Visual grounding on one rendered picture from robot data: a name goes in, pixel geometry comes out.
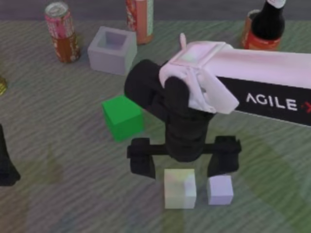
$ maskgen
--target wooden table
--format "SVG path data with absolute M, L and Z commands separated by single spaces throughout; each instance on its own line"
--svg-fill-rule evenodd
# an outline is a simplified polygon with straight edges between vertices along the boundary
M 71 65 L 57 61 L 44 22 L 0 22 L 0 72 L 9 83 L 0 97 L 11 158 L 22 174 L 0 188 L 3 233 L 309 233 L 311 155 L 309 128 L 233 113 L 217 115 L 208 141 L 236 135 L 242 142 L 241 169 L 233 175 L 230 206 L 207 204 L 210 156 L 180 164 L 155 157 L 156 181 L 133 175 L 126 159 L 130 139 L 116 143 L 106 128 L 101 102 L 122 93 L 125 77 L 92 71 L 87 46 L 100 26 L 125 29 L 123 22 L 75 22 L 86 45 Z M 152 43 L 136 61 L 163 63 L 188 41 L 225 41 L 236 46 L 243 22 L 157 22 Z M 310 23 L 288 22 L 281 50 L 311 52 Z M 152 143 L 164 141 L 164 126 L 145 115 Z M 164 210 L 164 168 L 195 168 L 193 210 Z

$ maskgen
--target green block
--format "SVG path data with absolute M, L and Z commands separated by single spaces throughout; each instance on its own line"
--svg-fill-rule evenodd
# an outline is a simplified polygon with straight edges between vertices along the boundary
M 106 125 L 116 141 L 143 131 L 140 107 L 124 95 L 102 102 Z

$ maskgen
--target dark background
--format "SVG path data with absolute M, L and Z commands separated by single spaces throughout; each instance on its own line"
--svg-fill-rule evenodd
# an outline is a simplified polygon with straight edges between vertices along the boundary
M 43 19 L 50 0 L 0 0 L 0 20 Z M 67 0 L 75 19 L 123 20 L 125 0 Z M 155 0 L 158 20 L 237 20 L 264 0 Z M 289 20 L 311 19 L 310 0 L 288 0 L 284 15 Z

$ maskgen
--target white cube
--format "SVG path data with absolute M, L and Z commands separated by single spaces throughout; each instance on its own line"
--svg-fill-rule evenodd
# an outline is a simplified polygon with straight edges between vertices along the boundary
M 209 205 L 229 205 L 233 199 L 231 176 L 213 176 L 208 179 L 207 195 Z
M 193 209 L 196 201 L 194 169 L 165 169 L 166 209 Z
M 136 33 L 100 27 L 87 53 L 93 70 L 127 75 L 137 54 Z

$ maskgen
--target soda can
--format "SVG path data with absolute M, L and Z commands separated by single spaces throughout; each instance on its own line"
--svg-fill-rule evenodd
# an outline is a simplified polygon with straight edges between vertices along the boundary
M 7 89 L 6 80 L 0 76 L 0 96 L 5 93 Z
M 136 32 L 137 44 L 153 39 L 154 0 L 126 0 L 127 25 Z
M 78 60 L 81 52 L 68 5 L 62 1 L 49 4 L 45 19 L 58 59 L 64 63 Z
M 242 48 L 245 47 L 245 42 L 246 42 L 246 39 L 248 37 L 248 32 L 251 29 L 252 20 L 255 17 L 255 15 L 258 14 L 259 12 L 260 12 L 260 10 L 252 10 L 252 11 L 248 12 L 248 14 L 247 14 L 247 17 L 245 19 L 244 29 L 242 32 L 242 37 L 241 37 Z

